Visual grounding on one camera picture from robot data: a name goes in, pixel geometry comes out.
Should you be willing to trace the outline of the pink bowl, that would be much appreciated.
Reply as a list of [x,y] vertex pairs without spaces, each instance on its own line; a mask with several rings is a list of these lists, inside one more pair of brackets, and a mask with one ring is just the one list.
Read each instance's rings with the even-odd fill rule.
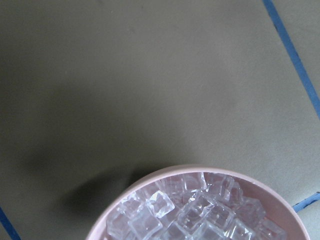
[[106,218],[109,212],[118,204],[120,201],[127,197],[134,191],[137,191],[155,181],[187,173],[218,173],[232,176],[239,182],[240,186],[243,188],[244,193],[250,198],[259,199],[262,205],[266,209],[266,216],[270,220],[274,221],[280,227],[282,227],[287,232],[288,240],[309,240],[310,236],[306,230],[306,227],[302,223],[300,217],[295,212],[293,207],[277,192],[271,189],[264,183],[246,176],[244,174],[215,168],[205,165],[196,164],[183,164],[174,165],[170,167],[165,167],[160,170],[154,171],[125,189],[118,197],[113,200],[108,207],[102,212],[99,218],[95,221],[94,225],[88,232],[86,236],[87,240],[102,240],[104,234],[106,233]]

